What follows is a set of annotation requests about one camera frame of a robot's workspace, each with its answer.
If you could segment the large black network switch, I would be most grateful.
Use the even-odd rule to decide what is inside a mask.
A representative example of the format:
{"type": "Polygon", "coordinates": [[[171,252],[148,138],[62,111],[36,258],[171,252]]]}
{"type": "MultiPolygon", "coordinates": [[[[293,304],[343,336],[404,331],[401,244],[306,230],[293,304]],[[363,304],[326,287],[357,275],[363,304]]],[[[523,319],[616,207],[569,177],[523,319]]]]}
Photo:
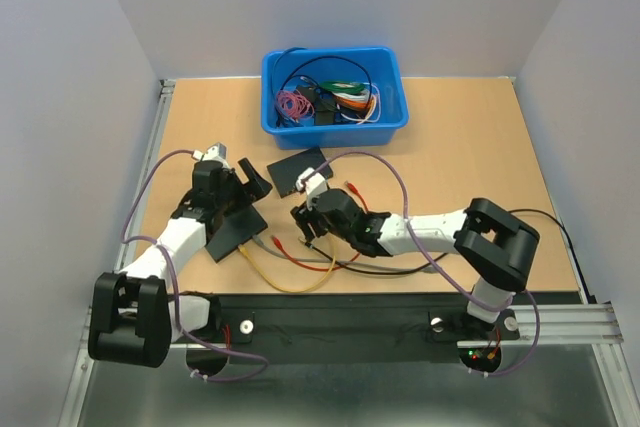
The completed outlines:
{"type": "Polygon", "coordinates": [[[207,243],[206,250],[213,261],[218,263],[267,228],[267,222],[257,209],[248,206],[224,218],[220,228],[207,243]]]}

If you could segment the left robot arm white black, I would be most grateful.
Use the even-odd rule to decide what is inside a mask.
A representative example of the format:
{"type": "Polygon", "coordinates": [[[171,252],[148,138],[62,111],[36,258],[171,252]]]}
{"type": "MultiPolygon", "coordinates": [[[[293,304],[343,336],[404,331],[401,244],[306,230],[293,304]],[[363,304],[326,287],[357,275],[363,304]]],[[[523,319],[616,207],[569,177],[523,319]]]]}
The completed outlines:
{"type": "Polygon", "coordinates": [[[220,156],[199,155],[191,187],[160,236],[137,236],[148,248],[120,272],[103,273],[96,280],[90,357],[158,367],[181,337],[193,333],[210,341],[226,334],[219,300],[211,294],[180,292],[177,274],[271,190],[271,183],[246,158],[232,168],[220,156]]]}

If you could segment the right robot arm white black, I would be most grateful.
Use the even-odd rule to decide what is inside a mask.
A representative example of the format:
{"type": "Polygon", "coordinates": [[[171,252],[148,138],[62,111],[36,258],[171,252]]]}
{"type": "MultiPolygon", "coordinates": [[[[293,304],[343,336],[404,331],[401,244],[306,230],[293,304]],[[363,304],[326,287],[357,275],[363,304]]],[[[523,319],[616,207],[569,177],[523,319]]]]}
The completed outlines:
{"type": "Polygon", "coordinates": [[[343,190],[331,188],[291,210],[311,241],[332,234],[367,257],[421,252],[459,255],[479,279],[460,313],[463,331],[482,337],[491,331],[513,296],[526,290],[540,241],[538,231],[486,198],[444,214],[409,216],[367,212],[343,190]]]}

